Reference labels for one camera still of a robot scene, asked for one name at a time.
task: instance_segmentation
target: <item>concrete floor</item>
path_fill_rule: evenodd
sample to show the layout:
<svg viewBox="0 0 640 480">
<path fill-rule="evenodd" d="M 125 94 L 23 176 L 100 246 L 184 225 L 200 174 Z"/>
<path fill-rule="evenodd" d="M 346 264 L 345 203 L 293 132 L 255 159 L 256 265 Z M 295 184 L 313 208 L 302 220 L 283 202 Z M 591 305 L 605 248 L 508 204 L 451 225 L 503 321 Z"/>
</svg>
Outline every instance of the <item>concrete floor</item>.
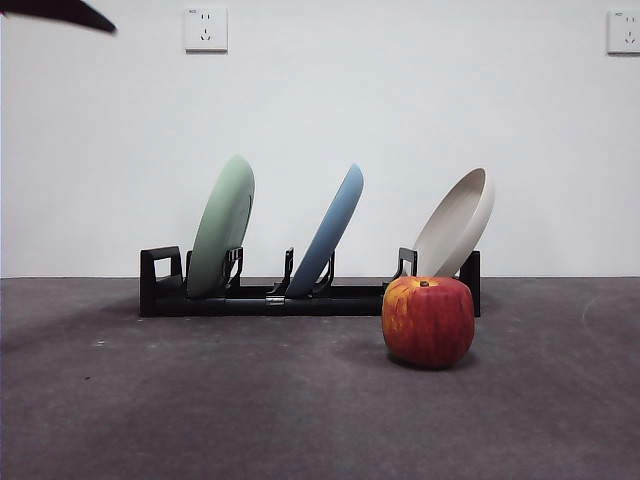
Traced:
<svg viewBox="0 0 640 480">
<path fill-rule="evenodd" d="M 134 279 L 2 281 L 6 479 L 637 479 L 640 278 L 485 279 L 471 351 L 379 318 L 137 316 Z"/>
</svg>

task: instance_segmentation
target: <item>blue plate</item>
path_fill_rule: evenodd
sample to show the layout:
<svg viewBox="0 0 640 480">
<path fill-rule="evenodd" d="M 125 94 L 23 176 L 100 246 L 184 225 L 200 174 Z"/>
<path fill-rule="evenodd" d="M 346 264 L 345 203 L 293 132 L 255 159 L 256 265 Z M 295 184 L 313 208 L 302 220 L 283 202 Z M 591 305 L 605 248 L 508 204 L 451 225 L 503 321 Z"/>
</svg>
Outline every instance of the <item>blue plate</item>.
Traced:
<svg viewBox="0 0 640 480">
<path fill-rule="evenodd" d="M 353 215 L 364 186 L 360 168 L 353 164 L 340 185 L 340 189 L 331 202 L 322 219 L 311 245 L 304 254 L 287 291 L 286 297 L 304 297 L 311 292 L 315 282 L 338 246 L 349 220 Z"/>
</svg>

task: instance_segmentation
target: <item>red apple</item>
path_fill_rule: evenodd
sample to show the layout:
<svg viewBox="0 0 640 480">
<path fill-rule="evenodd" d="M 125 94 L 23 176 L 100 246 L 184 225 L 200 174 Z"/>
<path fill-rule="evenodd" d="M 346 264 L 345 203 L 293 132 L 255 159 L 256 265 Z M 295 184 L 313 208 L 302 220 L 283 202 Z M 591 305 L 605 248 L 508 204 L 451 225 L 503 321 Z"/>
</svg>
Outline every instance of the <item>red apple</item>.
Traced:
<svg viewBox="0 0 640 480">
<path fill-rule="evenodd" d="M 453 278 L 400 277 L 382 304 L 382 332 L 392 354 L 430 368 L 453 365 L 475 329 L 469 288 Z"/>
</svg>

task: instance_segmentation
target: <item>wall outlet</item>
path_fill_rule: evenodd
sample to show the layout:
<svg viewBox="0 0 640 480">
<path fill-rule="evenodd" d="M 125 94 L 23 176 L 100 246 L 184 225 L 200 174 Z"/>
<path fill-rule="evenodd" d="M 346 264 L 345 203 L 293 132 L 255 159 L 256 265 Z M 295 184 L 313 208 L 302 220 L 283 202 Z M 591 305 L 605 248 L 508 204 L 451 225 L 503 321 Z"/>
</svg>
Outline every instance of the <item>wall outlet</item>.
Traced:
<svg viewBox="0 0 640 480">
<path fill-rule="evenodd" d="M 227 9 L 190 8 L 184 12 L 184 49 L 187 53 L 227 51 Z"/>
<path fill-rule="evenodd" d="M 640 10 L 607 14 L 607 52 L 640 54 Z"/>
</svg>

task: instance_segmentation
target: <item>plate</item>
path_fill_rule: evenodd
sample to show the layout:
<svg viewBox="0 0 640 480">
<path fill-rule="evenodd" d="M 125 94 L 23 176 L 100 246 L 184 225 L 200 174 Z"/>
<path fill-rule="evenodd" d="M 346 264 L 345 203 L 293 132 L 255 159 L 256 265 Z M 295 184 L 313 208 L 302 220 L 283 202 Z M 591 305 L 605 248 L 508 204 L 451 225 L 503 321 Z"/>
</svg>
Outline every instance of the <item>plate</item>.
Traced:
<svg viewBox="0 0 640 480">
<path fill-rule="evenodd" d="M 318 227 L 311 244 L 304 254 L 300 266 L 291 279 L 285 292 L 286 297 L 304 297 L 311 292 L 315 282 L 338 246 L 351 216 L 353 215 L 362 188 L 364 178 L 360 167 L 353 164 L 342 181 L 322 223 Z"/>
<path fill-rule="evenodd" d="M 200 220 L 187 275 L 187 296 L 203 297 L 224 284 L 227 250 L 242 246 L 255 181 L 247 161 L 235 156 L 222 169 Z"/>
<path fill-rule="evenodd" d="M 483 168 L 465 175 L 444 197 L 413 247 L 418 275 L 452 277 L 484 232 L 494 202 L 493 182 Z"/>
</svg>

